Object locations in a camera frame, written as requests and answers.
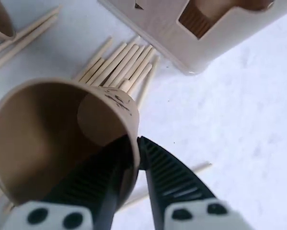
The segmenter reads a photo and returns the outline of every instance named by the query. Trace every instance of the white plastic part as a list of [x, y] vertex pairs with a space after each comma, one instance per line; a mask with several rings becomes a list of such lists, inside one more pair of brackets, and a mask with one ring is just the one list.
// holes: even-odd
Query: white plastic part
[[[219, 205], [225, 214], [209, 213], [209, 207]], [[181, 202], [165, 210], [165, 230], [253, 230], [242, 216], [216, 198]]]
[[[30, 223], [31, 221], [29, 221], [29, 216], [33, 211], [41, 208], [47, 211], [44, 220], [40, 222], [42, 218], [38, 215], [37, 217], [39, 218], [39, 221], [35, 219], [35, 224]], [[74, 213], [78, 213], [82, 216], [82, 222], [79, 226], [72, 229], [93, 229], [91, 212], [85, 207], [32, 201], [22, 206], [15, 207], [1, 230], [65, 230], [68, 229], [64, 226], [66, 218], [68, 218], [70, 214]]]
[[216, 57], [287, 13], [287, 0], [275, 0], [266, 11], [233, 7], [198, 38], [179, 22], [189, 0], [145, 0], [143, 10], [134, 7], [134, 0], [99, 1], [184, 73], [203, 71]]

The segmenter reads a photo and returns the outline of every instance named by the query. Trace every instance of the white table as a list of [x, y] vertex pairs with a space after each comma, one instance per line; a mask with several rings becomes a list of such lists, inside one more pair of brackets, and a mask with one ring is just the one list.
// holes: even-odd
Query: white table
[[[53, 28], [0, 70], [0, 99], [28, 79], [70, 79], [108, 36], [115, 46], [134, 36], [96, 0], [2, 2], [16, 28], [59, 3], [64, 7]], [[187, 166], [212, 162], [201, 179], [255, 229], [287, 230], [287, 16], [198, 76], [183, 76], [162, 58], [139, 134]], [[144, 186], [140, 174], [136, 189]], [[0, 214], [0, 226], [4, 218]], [[153, 229], [149, 200], [117, 213], [113, 229]]]

